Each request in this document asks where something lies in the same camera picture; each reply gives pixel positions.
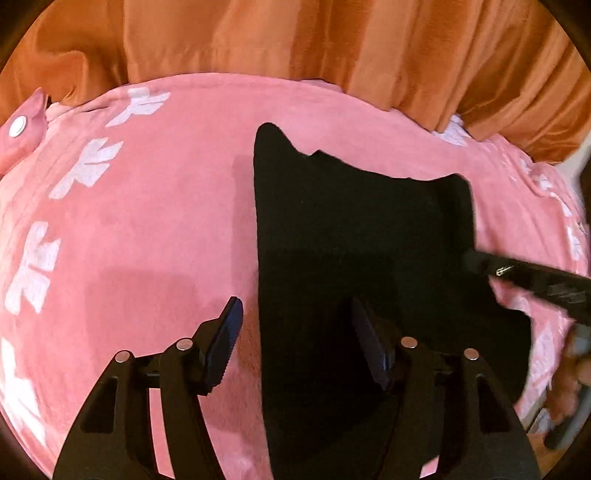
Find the person's right hand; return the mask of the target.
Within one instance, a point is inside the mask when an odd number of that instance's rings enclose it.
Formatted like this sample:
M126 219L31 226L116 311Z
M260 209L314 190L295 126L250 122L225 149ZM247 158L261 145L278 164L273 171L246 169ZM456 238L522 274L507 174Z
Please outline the person's right hand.
M583 386L590 386L590 356L572 352L574 337L575 326L572 326L546 397L545 407L555 425L576 412L579 391Z

